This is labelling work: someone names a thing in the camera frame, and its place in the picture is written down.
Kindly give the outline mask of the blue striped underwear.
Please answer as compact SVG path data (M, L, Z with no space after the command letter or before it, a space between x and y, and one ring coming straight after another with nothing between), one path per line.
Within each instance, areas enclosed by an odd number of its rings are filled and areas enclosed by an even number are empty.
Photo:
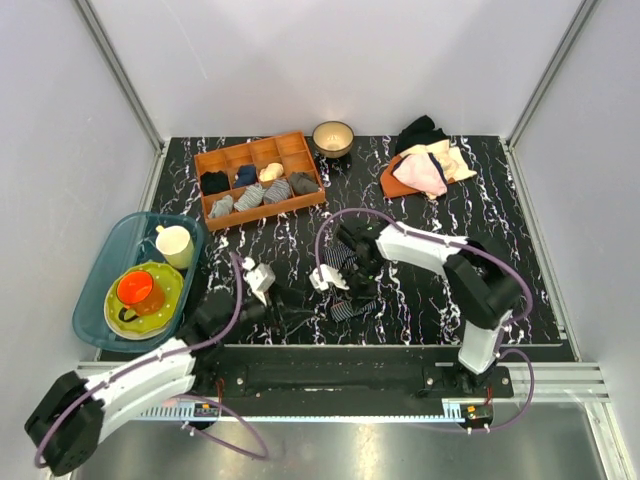
M328 266L339 271L341 262L351 255L356 255L356 253L342 242L336 242L324 251L324 261ZM333 291L332 304L329 309L330 316L334 321L342 322L369 313L376 308L377 295L372 300L356 300L352 299L347 291L336 288Z

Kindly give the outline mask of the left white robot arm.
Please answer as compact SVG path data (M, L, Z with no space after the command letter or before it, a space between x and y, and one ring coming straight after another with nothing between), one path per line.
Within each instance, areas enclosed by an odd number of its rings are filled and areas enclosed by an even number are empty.
M273 322L272 296L210 294L177 334L158 348L102 374L59 376L25 422L34 464L62 476L77 469L125 423L174 397L227 392L223 341L242 324Z

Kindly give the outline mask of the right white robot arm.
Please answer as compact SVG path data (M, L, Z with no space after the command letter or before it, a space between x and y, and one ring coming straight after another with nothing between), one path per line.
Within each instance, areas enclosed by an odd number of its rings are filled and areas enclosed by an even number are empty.
M390 262L428 270L444 278L453 303L465 320L454 384L466 396L476 396L490 383L489 372L498 360L501 329L516 303L526 293L526 283L499 254L488 236L452 237L429 234L403 224L337 229L346 258L337 262L348 300L340 318L362 314L374 304L376 278Z

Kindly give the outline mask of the orange wooden divider tray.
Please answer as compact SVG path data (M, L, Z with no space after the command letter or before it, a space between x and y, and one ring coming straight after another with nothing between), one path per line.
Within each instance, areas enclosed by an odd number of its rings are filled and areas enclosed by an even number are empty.
M281 163L284 167L284 174L280 178L284 178L289 182L289 176L292 173L308 172L315 177L320 191L297 196L291 188L291 198L283 202L272 205L266 205L262 202L261 206L244 212L238 212L233 208L229 215L217 219L208 218L214 201L225 195L231 195L235 203L248 187L233 188L236 172L240 166L254 165L258 177L260 170L273 162ZM319 205L326 201L326 193L319 172L312 158L308 143L300 131L228 146L207 153L199 153L195 156L195 168L199 186L200 176L207 171L224 171L229 178L230 189L228 191L208 196L204 196L201 192L205 224L211 232ZM260 184L267 190L273 182L260 182L258 178L258 182L255 184Z

